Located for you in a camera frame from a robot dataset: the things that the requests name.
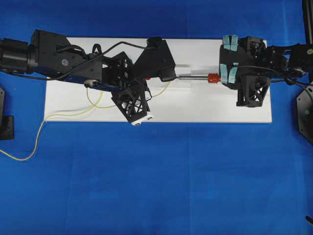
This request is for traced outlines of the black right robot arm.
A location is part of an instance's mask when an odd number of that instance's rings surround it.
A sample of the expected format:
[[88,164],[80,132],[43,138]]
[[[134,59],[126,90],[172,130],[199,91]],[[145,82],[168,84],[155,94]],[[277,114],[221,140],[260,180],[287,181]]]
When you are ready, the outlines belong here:
[[292,84],[312,70],[311,45],[267,46],[257,37],[223,37],[219,74],[221,83],[230,89],[238,90],[249,81],[260,88],[269,85],[272,79],[287,80]]

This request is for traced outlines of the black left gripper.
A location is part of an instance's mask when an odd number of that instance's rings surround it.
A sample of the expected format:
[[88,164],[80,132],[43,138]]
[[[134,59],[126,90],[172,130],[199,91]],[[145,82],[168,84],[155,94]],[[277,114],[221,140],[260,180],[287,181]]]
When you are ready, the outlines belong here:
[[125,52],[103,59],[100,90],[117,92],[140,84],[140,99],[152,99],[147,82],[142,80],[158,77],[162,82],[176,79],[175,62],[166,40],[152,37],[147,40],[148,49],[144,49],[133,64]]

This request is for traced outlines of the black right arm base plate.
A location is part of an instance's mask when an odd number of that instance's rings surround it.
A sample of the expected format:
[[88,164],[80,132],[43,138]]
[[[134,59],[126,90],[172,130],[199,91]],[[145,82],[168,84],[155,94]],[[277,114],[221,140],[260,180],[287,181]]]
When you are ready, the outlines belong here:
[[313,143],[313,83],[296,98],[299,133]]

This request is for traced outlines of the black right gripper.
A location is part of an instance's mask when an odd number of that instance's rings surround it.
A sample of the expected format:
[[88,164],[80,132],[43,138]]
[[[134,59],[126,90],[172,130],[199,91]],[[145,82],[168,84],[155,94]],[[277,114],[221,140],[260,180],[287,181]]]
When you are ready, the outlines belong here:
[[266,60],[267,46],[263,39],[237,35],[223,36],[220,47],[219,73],[225,86],[237,86],[236,76],[268,76],[269,71],[262,62]]

